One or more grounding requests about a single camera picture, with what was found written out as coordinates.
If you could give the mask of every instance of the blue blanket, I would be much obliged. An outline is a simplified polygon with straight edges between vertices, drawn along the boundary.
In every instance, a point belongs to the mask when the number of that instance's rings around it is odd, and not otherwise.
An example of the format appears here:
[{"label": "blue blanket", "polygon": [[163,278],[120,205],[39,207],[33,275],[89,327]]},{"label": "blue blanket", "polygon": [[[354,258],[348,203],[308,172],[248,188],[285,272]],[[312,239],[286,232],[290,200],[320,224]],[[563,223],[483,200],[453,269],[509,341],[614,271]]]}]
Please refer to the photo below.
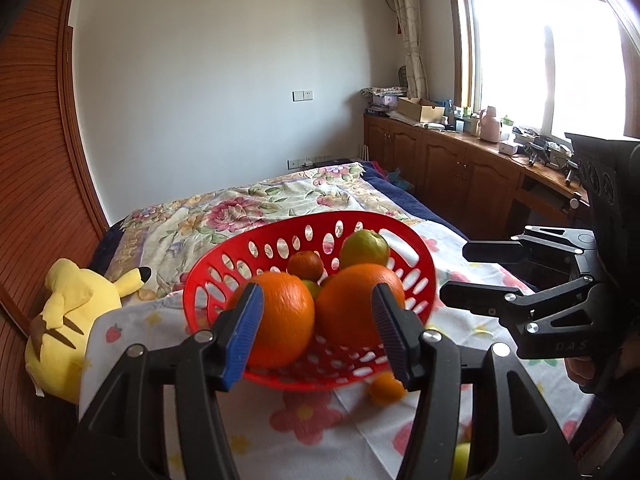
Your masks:
[{"label": "blue blanket", "polygon": [[376,170],[373,164],[370,162],[361,162],[361,164],[366,170],[365,173],[362,174],[363,179],[369,182],[380,193],[393,200],[402,209],[414,216],[417,216],[418,218],[422,218],[423,220],[431,220],[432,222],[436,222],[436,224],[444,225],[444,227],[448,227],[453,232],[462,236],[465,240],[469,240],[469,238],[463,235],[459,229],[440,218],[427,206],[421,204],[415,197],[386,181],[378,170]]}]

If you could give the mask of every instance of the curtain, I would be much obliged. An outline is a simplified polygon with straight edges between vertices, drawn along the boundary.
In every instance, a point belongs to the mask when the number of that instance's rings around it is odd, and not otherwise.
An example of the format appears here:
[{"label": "curtain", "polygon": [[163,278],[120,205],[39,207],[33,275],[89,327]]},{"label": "curtain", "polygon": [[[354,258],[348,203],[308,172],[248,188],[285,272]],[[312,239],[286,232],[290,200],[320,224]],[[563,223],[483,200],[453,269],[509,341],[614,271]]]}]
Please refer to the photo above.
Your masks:
[{"label": "curtain", "polygon": [[427,78],[420,59],[420,0],[394,0],[400,19],[406,54],[406,77],[409,97],[427,98]]}]

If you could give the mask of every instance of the window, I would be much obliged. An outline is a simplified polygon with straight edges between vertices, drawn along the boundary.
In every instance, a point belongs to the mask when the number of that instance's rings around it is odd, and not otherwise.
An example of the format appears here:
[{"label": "window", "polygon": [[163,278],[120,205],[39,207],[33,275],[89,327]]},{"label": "window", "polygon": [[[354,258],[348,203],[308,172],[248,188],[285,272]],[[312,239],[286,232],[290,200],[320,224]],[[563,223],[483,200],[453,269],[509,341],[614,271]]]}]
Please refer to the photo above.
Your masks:
[{"label": "window", "polygon": [[625,67],[618,20],[600,0],[468,0],[474,108],[543,134],[622,136]]}]

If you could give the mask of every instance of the blue gripper pad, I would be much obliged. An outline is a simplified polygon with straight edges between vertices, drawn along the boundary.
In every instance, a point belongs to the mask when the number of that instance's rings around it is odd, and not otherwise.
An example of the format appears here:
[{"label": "blue gripper pad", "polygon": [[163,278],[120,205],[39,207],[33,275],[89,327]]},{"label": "blue gripper pad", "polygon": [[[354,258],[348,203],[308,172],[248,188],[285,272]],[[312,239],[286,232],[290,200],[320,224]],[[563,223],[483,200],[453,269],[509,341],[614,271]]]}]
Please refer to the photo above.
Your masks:
[{"label": "blue gripper pad", "polygon": [[414,389],[420,363],[420,336],[424,327],[413,312],[398,305],[386,283],[376,285],[371,295],[373,319],[393,373],[407,390]]},{"label": "blue gripper pad", "polygon": [[226,391],[240,380],[246,361],[254,344],[255,335],[264,311],[264,294],[259,285],[249,283],[245,288],[238,306],[225,310],[220,314],[228,316],[224,321],[227,326],[223,330],[218,343],[225,346],[225,368],[220,377]]}]

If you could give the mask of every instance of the bottle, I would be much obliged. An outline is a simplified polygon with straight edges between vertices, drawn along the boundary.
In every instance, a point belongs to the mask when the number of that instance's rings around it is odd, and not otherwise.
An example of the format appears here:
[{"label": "bottle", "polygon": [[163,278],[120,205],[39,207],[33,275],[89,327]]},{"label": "bottle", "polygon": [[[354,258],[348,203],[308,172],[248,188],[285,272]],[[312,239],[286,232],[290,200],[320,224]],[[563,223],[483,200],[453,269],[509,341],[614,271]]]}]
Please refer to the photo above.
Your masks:
[{"label": "bottle", "polygon": [[495,118],[495,107],[488,106],[480,112],[480,138],[488,142],[500,142],[500,122]]}]

